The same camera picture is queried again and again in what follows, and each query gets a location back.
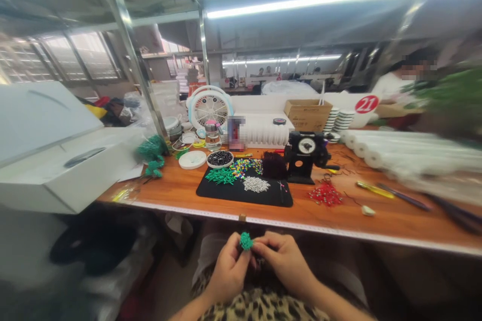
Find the person's left hand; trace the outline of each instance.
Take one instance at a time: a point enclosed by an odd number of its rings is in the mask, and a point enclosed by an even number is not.
[[[243,290],[252,256],[251,251],[239,254],[240,239],[239,233],[234,232],[219,253],[211,280],[204,291],[212,303],[230,302]]]

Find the stack of plates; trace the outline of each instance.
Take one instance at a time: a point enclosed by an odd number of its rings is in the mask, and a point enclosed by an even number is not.
[[[336,117],[335,125],[333,130],[337,133],[348,129],[353,118],[355,117],[355,112],[353,110],[341,110]]]
[[[330,133],[335,125],[335,120],[338,114],[340,113],[340,108],[333,107],[331,109],[330,115],[328,116],[328,120],[326,121],[325,128],[323,129],[324,133]]]
[[[328,143],[332,143],[332,144],[338,143],[338,141],[340,140],[340,135],[338,133],[333,133],[333,132],[329,134],[333,136],[333,139],[330,139]]]

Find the measuring tape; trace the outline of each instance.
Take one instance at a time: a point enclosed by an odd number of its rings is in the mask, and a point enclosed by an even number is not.
[[[157,210],[162,210],[166,212],[182,213],[182,214],[198,216],[198,217],[201,216],[201,217],[224,219],[228,221],[239,221],[239,216],[230,215],[226,213],[193,210],[189,208],[180,208],[180,207],[172,207],[172,206],[163,206],[163,205],[156,205],[152,203],[137,202],[137,201],[134,201],[132,203],[127,203],[127,204],[143,207],[143,208],[157,209]],[[453,253],[468,254],[472,256],[482,256],[482,249],[473,248],[473,247],[447,245],[447,244],[430,242],[430,241],[420,241],[420,240],[400,238],[400,237],[377,235],[377,234],[365,233],[365,232],[354,232],[354,231],[340,230],[340,229],[321,227],[321,226],[311,226],[311,225],[306,225],[301,223],[274,221],[274,220],[268,220],[264,218],[255,218],[255,217],[246,217],[246,222],[254,223],[258,225],[266,225],[270,227],[291,228],[291,229],[296,229],[301,231],[329,234],[333,236],[349,237],[349,238],[354,238],[354,239],[359,239],[364,241],[382,242],[382,243],[389,243],[389,244],[397,244],[401,246],[411,246],[411,247],[418,247],[418,248],[424,248],[424,249],[442,250],[442,251],[448,251]]]

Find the yellow handle tool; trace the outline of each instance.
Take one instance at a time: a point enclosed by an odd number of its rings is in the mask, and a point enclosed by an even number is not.
[[[363,182],[357,182],[356,185],[361,187],[361,188],[364,188],[366,190],[372,191],[373,193],[379,194],[380,196],[384,196],[384,197],[387,197],[387,198],[395,198],[395,196],[392,193],[387,192],[387,191],[385,191],[381,188],[371,186],[371,185],[363,183]]]

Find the leopard print clothing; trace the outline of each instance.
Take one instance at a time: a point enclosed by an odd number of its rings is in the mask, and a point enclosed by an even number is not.
[[[192,296],[199,296],[206,288],[214,270],[214,264],[206,268],[192,288]],[[199,321],[229,320],[300,320],[328,321],[324,312],[311,307],[288,295],[274,273],[266,270],[258,274],[248,274],[245,290],[236,296],[230,304],[217,303],[209,308]]]

